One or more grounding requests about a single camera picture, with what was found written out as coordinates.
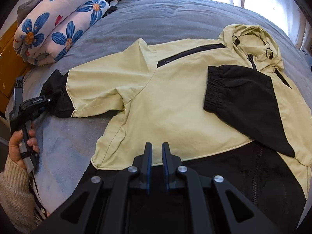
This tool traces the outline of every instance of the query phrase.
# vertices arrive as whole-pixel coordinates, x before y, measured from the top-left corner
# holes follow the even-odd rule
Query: wooden furniture
[[[5,113],[15,79],[25,75],[33,65],[26,63],[13,49],[17,23],[14,22],[0,39],[0,112]]]

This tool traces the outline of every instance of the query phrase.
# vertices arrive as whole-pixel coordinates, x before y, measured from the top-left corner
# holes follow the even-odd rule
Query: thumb
[[[10,139],[9,147],[18,146],[19,142],[23,139],[23,131],[15,131]]]

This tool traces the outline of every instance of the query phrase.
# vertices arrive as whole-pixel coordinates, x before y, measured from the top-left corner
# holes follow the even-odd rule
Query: floral blanket
[[[54,63],[108,8],[104,0],[43,0],[16,30],[14,49],[31,64]]]

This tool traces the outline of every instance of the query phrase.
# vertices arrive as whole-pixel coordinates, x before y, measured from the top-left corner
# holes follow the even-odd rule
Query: red heart
[[[57,16],[57,20],[55,21],[55,26],[62,20],[62,16],[61,15],[58,15]]]

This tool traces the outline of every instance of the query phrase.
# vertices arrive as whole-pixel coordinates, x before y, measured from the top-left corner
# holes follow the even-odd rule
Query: orange flower center
[[[65,49],[68,51],[71,48],[71,38],[68,38],[66,43],[65,43]]]
[[[34,33],[33,32],[29,32],[26,34],[26,37],[25,37],[25,41],[28,45],[30,45],[34,40]]]
[[[94,4],[93,4],[93,9],[94,9],[95,11],[99,11],[99,5],[98,5],[97,3],[94,3]]]

